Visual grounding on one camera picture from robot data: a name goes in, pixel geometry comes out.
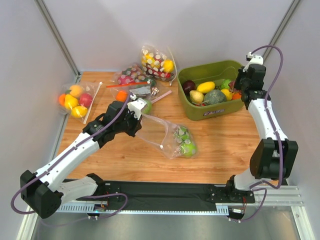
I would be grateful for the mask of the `fake purple grapes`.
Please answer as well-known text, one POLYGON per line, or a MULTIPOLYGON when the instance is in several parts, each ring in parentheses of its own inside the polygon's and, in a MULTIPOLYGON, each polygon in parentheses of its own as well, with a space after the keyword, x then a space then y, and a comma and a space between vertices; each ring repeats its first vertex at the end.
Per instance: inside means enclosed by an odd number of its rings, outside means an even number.
POLYGON ((229 86, 229 91, 230 91, 231 93, 237 93, 237 92, 238 92, 238 90, 235 88, 235 83, 236 83, 236 81, 234 80, 234 81, 231 81, 231 82, 228 84, 228 86, 229 86))

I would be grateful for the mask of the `fake orange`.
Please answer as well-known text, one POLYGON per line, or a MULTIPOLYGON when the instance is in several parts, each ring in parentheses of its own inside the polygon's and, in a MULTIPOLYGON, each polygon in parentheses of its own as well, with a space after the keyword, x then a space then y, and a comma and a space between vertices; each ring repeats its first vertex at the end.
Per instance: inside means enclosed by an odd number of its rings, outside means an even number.
POLYGON ((237 92, 232 96, 232 100, 238 100, 238 99, 241 99, 241 97, 242 97, 242 95, 237 92))

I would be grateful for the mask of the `yellow fake lemon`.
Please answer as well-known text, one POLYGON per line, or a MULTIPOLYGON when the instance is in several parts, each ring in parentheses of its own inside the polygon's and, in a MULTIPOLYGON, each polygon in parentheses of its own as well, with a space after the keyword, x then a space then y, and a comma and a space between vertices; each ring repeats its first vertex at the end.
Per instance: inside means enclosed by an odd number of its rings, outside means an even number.
POLYGON ((233 99, 234 93, 231 92, 229 89, 223 88, 220 91, 225 95, 227 101, 231 101, 233 99))

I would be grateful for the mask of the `clear pink zip top bag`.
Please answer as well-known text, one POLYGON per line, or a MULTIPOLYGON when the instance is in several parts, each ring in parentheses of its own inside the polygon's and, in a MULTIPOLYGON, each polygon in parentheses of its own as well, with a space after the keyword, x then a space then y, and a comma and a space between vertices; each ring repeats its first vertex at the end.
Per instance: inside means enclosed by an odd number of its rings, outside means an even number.
POLYGON ((143 114, 141 120, 142 128, 136 133, 136 135, 145 141, 146 143, 155 147, 166 158, 193 158, 198 153, 196 141, 194 140, 191 131, 191 139, 186 140, 186 143, 194 143, 197 148, 197 152, 193 157, 185 157, 181 155, 181 143, 178 143, 174 137, 175 130, 178 126, 184 126, 181 124, 173 123, 162 118, 158 118, 152 115, 143 114))

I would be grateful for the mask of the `pale yellow fake pear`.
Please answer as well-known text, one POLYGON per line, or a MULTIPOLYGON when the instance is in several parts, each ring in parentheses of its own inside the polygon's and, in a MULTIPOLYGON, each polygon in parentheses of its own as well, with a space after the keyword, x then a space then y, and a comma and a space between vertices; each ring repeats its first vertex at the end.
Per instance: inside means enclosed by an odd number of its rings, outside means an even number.
POLYGON ((191 90, 189 96, 191 102, 195 104, 201 104, 204 100, 204 94, 198 90, 191 90))

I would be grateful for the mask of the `green striped fake ball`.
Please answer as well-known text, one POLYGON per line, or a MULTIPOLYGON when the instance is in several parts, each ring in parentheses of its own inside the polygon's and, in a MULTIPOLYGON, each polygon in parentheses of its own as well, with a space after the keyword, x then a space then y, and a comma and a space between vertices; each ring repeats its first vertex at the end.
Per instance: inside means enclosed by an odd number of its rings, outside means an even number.
POLYGON ((178 143, 182 143, 182 142, 185 142, 186 140, 191 139, 191 134, 189 130, 183 125, 177 126, 173 136, 178 143))

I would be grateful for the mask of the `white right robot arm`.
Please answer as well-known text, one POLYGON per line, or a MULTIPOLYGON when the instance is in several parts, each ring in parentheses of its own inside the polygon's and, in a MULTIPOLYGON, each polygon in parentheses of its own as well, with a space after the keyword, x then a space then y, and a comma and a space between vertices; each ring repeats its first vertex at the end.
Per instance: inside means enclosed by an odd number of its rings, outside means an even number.
POLYGON ((289 140, 273 112, 268 91, 263 89, 266 67, 251 63, 238 70, 234 87, 241 91, 241 100, 251 114, 260 142, 249 161, 249 168, 230 178, 233 189, 250 191, 267 184, 279 189, 291 172, 298 153, 298 144, 289 140))

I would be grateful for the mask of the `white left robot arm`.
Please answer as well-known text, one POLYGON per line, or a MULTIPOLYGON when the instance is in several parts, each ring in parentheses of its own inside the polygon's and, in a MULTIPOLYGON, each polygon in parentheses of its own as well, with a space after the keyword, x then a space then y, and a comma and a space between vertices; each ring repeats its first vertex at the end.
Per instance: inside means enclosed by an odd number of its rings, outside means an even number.
POLYGON ((26 170, 20 176, 21 199, 42 219, 53 215, 61 205, 79 198, 96 199, 104 181, 94 173, 66 182, 66 177, 86 158, 125 133, 134 137, 142 128, 146 101, 113 101, 105 113, 89 122, 78 137, 50 163, 36 172, 26 170))

